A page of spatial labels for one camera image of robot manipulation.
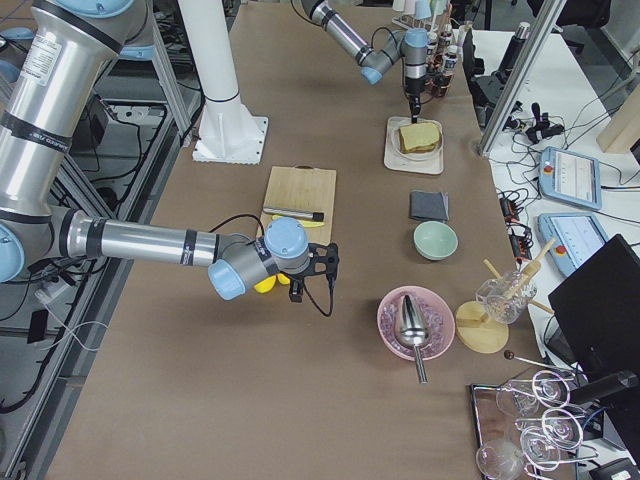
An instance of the silver spoon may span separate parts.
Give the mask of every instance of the silver spoon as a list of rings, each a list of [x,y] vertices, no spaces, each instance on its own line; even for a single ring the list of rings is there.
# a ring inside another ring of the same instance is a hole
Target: silver spoon
[[[413,302],[411,296],[405,295],[402,299],[402,309],[396,317],[394,334],[398,342],[404,347],[412,348],[418,371],[418,381],[427,383],[427,372],[424,368],[420,348],[429,343],[429,330],[422,318],[420,309]]]

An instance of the pink glass plate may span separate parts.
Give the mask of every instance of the pink glass plate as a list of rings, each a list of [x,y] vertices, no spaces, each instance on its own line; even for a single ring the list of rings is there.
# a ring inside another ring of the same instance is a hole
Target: pink glass plate
[[[395,318],[405,295],[411,295],[417,303],[429,328],[431,341],[420,349],[422,358],[429,360],[442,355],[451,346],[455,336],[453,313],[442,298],[422,287],[398,287],[382,299],[378,306],[378,330],[382,341],[399,357],[413,361],[413,350],[400,345],[393,333]]]

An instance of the white pillar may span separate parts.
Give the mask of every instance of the white pillar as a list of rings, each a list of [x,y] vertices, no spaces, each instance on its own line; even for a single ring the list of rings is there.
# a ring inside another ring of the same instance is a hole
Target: white pillar
[[[202,90],[206,96],[193,159],[257,164],[268,120],[242,104],[220,0],[179,0]]]

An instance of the blue joint cap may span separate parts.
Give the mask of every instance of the blue joint cap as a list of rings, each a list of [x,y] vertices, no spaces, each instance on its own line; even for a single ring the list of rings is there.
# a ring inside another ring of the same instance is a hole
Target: blue joint cap
[[[0,75],[3,76],[7,82],[13,83],[18,80],[20,69],[5,60],[0,60]]]
[[[269,224],[264,235],[264,244],[276,257],[297,258],[309,247],[307,232],[294,218],[282,217]]]
[[[213,288],[224,300],[233,300],[247,291],[238,272],[226,260],[209,265],[208,273]]]
[[[24,249],[11,230],[0,225],[0,283],[11,280],[24,268]]]
[[[7,28],[0,32],[4,38],[8,40],[18,41],[18,40],[33,40],[36,36],[33,31],[27,27],[13,27]]]
[[[422,48],[427,46],[429,36],[424,28],[410,28],[404,34],[404,41],[410,47]]]
[[[382,78],[382,74],[374,68],[362,67],[360,74],[369,82],[370,85],[375,85]]]
[[[57,0],[65,10],[89,18],[110,18],[120,15],[133,5],[134,0]]]
[[[153,60],[156,49],[153,45],[143,47],[124,47],[120,51],[120,58],[123,60],[136,60],[147,62]]]

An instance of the bread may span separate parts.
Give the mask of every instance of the bread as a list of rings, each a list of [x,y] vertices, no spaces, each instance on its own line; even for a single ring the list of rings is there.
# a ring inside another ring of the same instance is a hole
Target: bread
[[[440,143],[440,130],[432,122],[403,125],[398,134],[402,153],[432,152]]]

